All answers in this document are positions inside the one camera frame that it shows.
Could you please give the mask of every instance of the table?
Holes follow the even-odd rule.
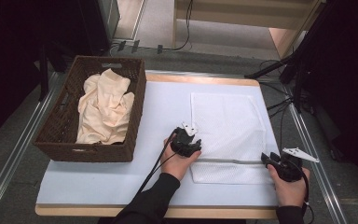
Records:
[[[190,0],[174,0],[173,44],[176,21],[185,20]],[[193,21],[214,21],[268,27],[281,58],[291,52],[322,9],[323,0],[194,0]]]
[[[278,152],[257,81],[156,71],[146,71],[146,77],[144,111],[134,160],[116,163],[51,161],[36,202],[38,215],[115,216],[144,181],[162,149],[162,140],[182,121],[190,121],[191,113],[183,111],[189,111],[186,97],[194,90],[252,94],[265,121],[267,151]],[[260,168],[268,175],[263,165]],[[151,187],[157,177],[155,174],[145,188]],[[191,174],[186,174],[166,217],[276,218],[276,205],[272,185],[195,184]]]

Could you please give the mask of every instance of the white fabric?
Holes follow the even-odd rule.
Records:
[[[113,144],[123,142],[128,130],[134,94],[127,91],[131,81],[111,69],[93,75],[84,83],[79,100],[77,143]]]
[[[199,132],[200,159],[260,161],[266,153],[266,129],[252,96],[192,93],[192,122]],[[263,165],[195,162],[191,166],[196,183],[270,183]]]

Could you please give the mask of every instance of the person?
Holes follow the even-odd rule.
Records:
[[[171,157],[173,154],[171,146],[168,144],[160,160],[163,163],[161,165],[161,174],[156,183],[150,189],[136,195],[113,219],[112,224],[163,223],[163,218],[168,210],[168,205],[173,194],[179,189],[180,181],[185,176],[188,167],[197,160],[201,151],[194,152],[189,158],[179,155]],[[280,223],[304,223],[301,207],[306,194],[305,182],[299,180],[289,183],[281,180],[272,165],[268,165],[268,171],[275,183],[279,204],[276,214]],[[310,171],[308,169],[303,168],[303,172],[307,178],[310,178]]]

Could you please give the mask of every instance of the brown basket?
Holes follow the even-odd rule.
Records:
[[[108,68],[129,78],[131,84],[128,91],[135,94],[125,141],[113,145],[75,144],[79,122],[77,106],[80,97],[85,94],[83,84],[89,76],[101,74]],[[34,145],[54,161],[132,161],[144,105],[145,84],[142,59],[77,56]]]

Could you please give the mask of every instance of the forearm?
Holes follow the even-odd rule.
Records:
[[[297,206],[283,206],[276,211],[280,224],[304,224],[302,210]]]
[[[174,176],[161,174],[153,187],[137,195],[113,223],[159,223],[179,187],[180,182]]]

